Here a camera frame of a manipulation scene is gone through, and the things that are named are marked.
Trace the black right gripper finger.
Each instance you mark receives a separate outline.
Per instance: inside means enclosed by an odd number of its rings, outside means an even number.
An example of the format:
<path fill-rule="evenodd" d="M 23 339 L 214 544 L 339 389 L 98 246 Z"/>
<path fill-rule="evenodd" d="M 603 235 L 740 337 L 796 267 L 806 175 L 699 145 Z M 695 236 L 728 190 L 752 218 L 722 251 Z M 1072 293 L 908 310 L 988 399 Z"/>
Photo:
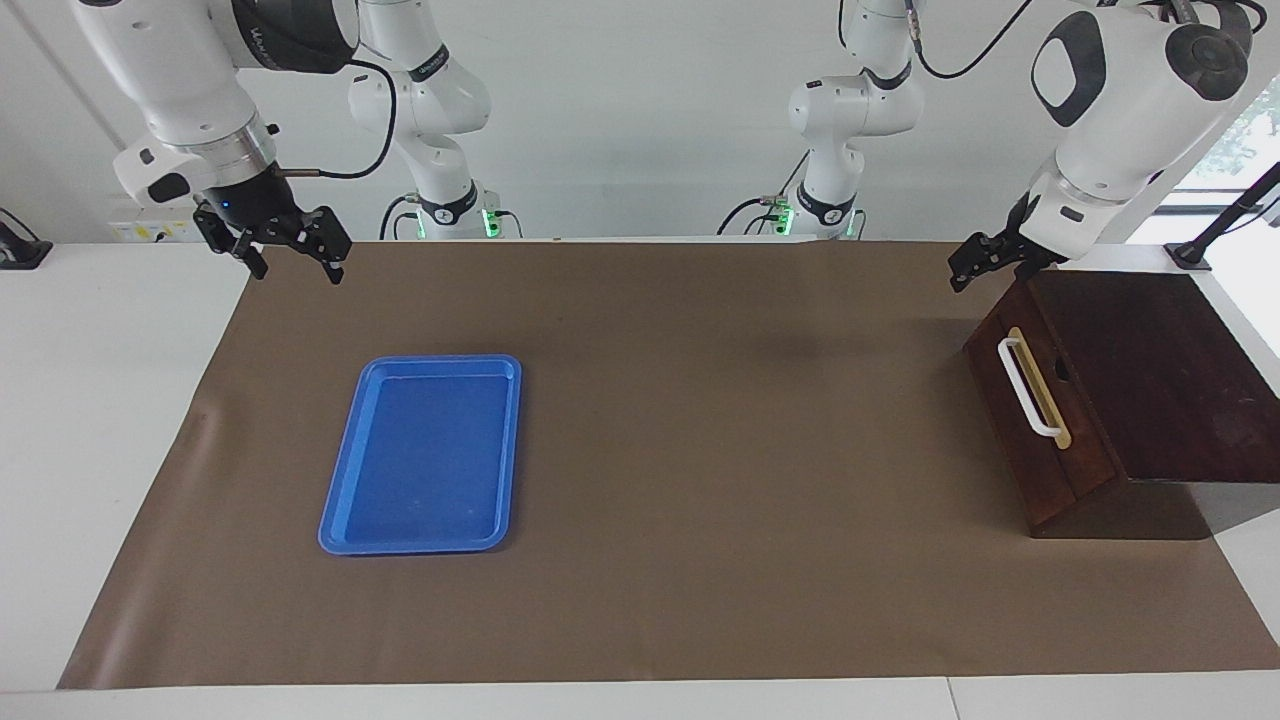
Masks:
<path fill-rule="evenodd" d="M 193 222 L 210 250 L 219 255 L 229 255 L 242 263 L 256 281 L 262 281 L 269 272 L 262 254 L 253 246 L 253 234 L 246 232 L 237 236 L 227 222 L 215 213 L 207 200 L 200 200 L 193 213 Z"/>
<path fill-rule="evenodd" d="M 343 263 L 352 249 L 352 240 L 337 213 L 329 206 L 297 215 L 300 228 L 293 250 L 320 264 L 328 281 L 338 286 L 344 278 Z"/>

